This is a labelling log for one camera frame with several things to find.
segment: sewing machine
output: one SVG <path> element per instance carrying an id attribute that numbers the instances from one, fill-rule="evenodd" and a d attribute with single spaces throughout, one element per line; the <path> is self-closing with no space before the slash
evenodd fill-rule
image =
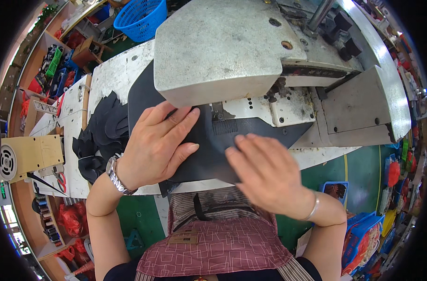
<path id="1" fill-rule="evenodd" d="M 289 148 L 397 143 L 407 134 L 390 53 L 354 2 L 334 3 L 192 0 L 157 29 L 154 61 L 129 93 L 129 128 L 165 99 L 201 109 L 185 140 L 200 149 L 171 181 L 236 180 L 224 149 L 239 133 Z"/>

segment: scissors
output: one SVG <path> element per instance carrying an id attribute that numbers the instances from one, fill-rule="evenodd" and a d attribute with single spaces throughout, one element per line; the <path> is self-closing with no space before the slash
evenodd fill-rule
<path id="1" fill-rule="evenodd" d="M 55 171 L 53 171 L 52 173 L 57 179 L 57 183 L 59 184 L 60 190 L 63 193 L 67 192 L 67 187 L 65 186 L 67 184 L 67 180 L 65 179 L 64 173 L 56 173 Z"/>

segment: screw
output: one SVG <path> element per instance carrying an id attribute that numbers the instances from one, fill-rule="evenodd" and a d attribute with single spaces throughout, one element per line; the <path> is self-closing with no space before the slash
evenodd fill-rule
<path id="1" fill-rule="evenodd" d="M 277 19 L 274 19 L 274 18 L 270 18 L 269 20 L 268 20 L 268 22 L 269 23 L 271 23 L 271 25 L 273 25 L 273 26 L 277 26 L 277 27 L 279 27 L 279 26 L 281 26 L 282 24 L 277 20 Z"/>
<path id="2" fill-rule="evenodd" d="M 280 43 L 282 44 L 282 47 L 286 48 L 287 50 L 293 49 L 293 45 L 288 41 L 282 41 Z"/>

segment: yellow floor line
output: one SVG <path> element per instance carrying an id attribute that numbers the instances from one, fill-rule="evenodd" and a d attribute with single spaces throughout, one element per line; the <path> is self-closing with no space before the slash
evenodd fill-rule
<path id="1" fill-rule="evenodd" d="M 382 176 L 382 159 L 381 159 L 381 146 L 379 144 L 379 190 L 378 190 L 378 200 L 376 201 L 376 211 L 379 207 L 379 195 L 381 193 L 381 176 Z"/>
<path id="2" fill-rule="evenodd" d="M 345 159 L 345 182 L 347 182 L 348 181 L 348 156 L 345 154 L 343 157 Z M 347 205 L 348 205 L 348 194 L 346 193 L 345 210 Z"/>

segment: silver bracelet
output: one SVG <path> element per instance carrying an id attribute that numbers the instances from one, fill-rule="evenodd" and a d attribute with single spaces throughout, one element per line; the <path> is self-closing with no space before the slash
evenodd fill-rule
<path id="1" fill-rule="evenodd" d="M 302 220 L 309 220 L 318 209 L 318 205 L 319 205 L 318 193 L 313 190 L 312 192 L 313 194 L 315 194 L 315 205 L 313 206 L 313 210 L 311 211 L 310 215 L 308 215 L 305 219 L 302 219 Z"/>

